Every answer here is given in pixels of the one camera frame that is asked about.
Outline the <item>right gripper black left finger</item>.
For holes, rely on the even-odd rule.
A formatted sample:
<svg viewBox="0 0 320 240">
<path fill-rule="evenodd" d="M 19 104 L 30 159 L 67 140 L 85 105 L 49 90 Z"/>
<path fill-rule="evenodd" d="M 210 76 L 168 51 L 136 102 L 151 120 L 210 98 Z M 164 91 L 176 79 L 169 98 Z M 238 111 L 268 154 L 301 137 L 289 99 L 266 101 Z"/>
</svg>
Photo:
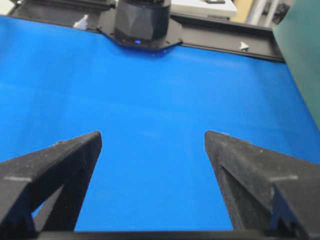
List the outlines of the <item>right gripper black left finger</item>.
<svg viewBox="0 0 320 240">
<path fill-rule="evenodd" d="M 102 136 L 93 131 L 0 164 L 0 238 L 74 231 Z"/>
</svg>

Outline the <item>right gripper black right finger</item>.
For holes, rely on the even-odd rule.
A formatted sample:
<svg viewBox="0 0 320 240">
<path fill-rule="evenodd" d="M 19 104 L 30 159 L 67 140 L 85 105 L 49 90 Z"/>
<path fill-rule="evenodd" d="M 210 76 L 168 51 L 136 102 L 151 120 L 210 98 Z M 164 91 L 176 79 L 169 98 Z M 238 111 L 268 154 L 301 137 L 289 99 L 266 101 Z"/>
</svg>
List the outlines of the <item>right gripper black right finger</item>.
<svg viewBox="0 0 320 240">
<path fill-rule="evenodd" d="M 208 130 L 210 160 L 235 230 L 320 237 L 320 166 Z"/>
</svg>

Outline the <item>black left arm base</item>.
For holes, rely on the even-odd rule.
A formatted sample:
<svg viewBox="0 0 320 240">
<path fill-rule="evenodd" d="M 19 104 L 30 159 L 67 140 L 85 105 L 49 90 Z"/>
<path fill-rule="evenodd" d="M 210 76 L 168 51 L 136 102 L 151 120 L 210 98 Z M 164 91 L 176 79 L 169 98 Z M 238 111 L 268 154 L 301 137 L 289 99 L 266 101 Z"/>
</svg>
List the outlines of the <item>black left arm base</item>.
<svg viewBox="0 0 320 240">
<path fill-rule="evenodd" d="M 118 0 L 103 11 L 97 30 L 125 48 L 158 52 L 183 42 L 183 28 L 171 18 L 170 0 Z"/>
</svg>

